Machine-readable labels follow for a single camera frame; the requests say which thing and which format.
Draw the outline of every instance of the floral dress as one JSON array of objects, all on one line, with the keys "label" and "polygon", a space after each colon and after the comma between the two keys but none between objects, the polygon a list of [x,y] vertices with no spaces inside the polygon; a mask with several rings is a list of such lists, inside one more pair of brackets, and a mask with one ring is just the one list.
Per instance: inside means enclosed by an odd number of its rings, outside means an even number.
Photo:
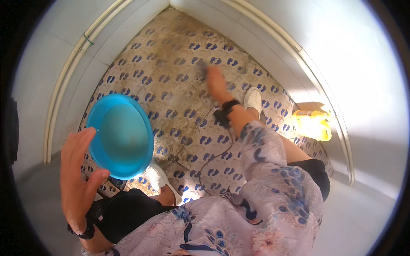
[{"label": "floral dress", "polygon": [[309,255],[322,219],[319,187],[300,167],[287,166],[271,129],[252,121],[241,139],[247,183],[239,194],[158,214],[101,255]]}]

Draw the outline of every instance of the yellow bottle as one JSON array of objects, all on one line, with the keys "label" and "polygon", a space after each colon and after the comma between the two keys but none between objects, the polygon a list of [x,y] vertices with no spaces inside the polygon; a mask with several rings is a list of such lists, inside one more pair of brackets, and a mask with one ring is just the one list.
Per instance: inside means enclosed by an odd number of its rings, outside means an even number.
[{"label": "yellow bottle", "polygon": [[294,124],[296,124],[299,135],[309,137],[315,140],[328,141],[332,138],[328,113],[320,111],[303,111],[296,110],[292,114]]}]

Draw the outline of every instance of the black shorts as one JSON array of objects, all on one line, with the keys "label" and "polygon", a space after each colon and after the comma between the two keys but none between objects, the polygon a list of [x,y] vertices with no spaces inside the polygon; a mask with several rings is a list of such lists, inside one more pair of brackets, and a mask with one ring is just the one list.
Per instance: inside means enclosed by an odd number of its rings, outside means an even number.
[{"label": "black shorts", "polygon": [[[288,166],[299,166],[308,172],[319,186],[323,201],[326,200],[330,182],[322,161],[310,159],[289,163]],[[111,198],[94,202],[87,217],[94,222],[105,238],[116,244],[151,217],[174,208],[176,206],[162,206],[141,190],[132,188],[128,192],[121,191]]]},{"label": "black shorts", "polygon": [[293,162],[287,166],[299,166],[310,174],[313,181],[319,186],[322,192],[323,201],[328,198],[330,192],[330,181],[326,173],[325,164],[318,159],[309,159],[305,161]]},{"label": "black shorts", "polygon": [[111,198],[95,201],[87,217],[105,238],[116,244],[151,217],[174,208],[176,206],[162,206],[141,190],[132,188],[128,192],[120,191]]}]

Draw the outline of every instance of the curved rail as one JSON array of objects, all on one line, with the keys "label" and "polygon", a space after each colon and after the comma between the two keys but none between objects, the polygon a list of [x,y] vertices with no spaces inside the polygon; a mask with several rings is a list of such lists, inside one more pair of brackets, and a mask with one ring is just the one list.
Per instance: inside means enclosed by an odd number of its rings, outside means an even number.
[{"label": "curved rail", "polygon": [[[115,17],[122,9],[129,5],[134,0],[117,0],[115,1],[107,10],[105,10],[87,29],[84,33],[90,41],[93,41],[101,30],[110,22],[113,17]],[[82,56],[87,51],[90,43],[85,37],[82,37],[74,49],[71,51],[66,63],[64,64],[63,70],[57,80],[54,87],[53,94],[51,96],[50,105],[48,107],[47,121],[46,121],[46,131],[44,134],[44,149],[43,149],[43,161],[44,163],[49,163],[51,161],[51,149],[52,149],[52,138],[54,135],[55,122],[57,120],[58,110],[61,104],[61,100],[64,95],[64,91],[70,81],[71,75],[73,74],[78,62]]]},{"label": "curved rail", "polygon": [[337,101],[329,85],[327,84],[323,75],[320,73],[319,69],[316,67],[315,63],[312,61],[306,51],[283,28],[281,28],[270,17],[268,17],[265,13],[263,13],[253,5],[244,0],[221,1],[238,10],[243,15],[250,18],[253,22],[258,24],[262,29],[264,29],[269,35],[271,35],[276,41],[278,41],[278,43],[280,43],[283,48],[285,48],[285,50],[295,59],[295,61],[306,73],[307,77],[310,79],[312,84],[317,89],[319,95],[321,96],[323,103],[325,103],[329,107],[331,115],[335,117],[335,120],[337,121],[337,134],[342,144],[345,160],[348,163],[348,184],[349,186],[353,185],[355,180],[353,155],[346,124],[344,122],[339,105],[337,104]]}]

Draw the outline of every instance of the foot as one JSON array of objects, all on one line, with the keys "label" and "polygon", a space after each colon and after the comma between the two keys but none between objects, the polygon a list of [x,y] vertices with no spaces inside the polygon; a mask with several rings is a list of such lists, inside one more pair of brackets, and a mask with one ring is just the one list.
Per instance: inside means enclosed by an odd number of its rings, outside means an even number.
[{"label": "foot", "polygon": [[249,88],[248,92],[245,95],[244,107],[245,109],[254,108],[258,112],[257,118],[259,119],[260,113],[262,112],[262,97],[258,88]]},{"label": "foot", "polygon": [[169,183],[169,180],[166,177],[165,172],[161,167],[159,167],[155,163],[150,163],[150,165],[147,167],[147,176],[148,176],[148,180],[151,183],[151,186],[153,187],[153,189],[160,191],[160,188],[167,185],[171,189],[172,193],[174,193],[175,205],[181,204],[182,197]]}]

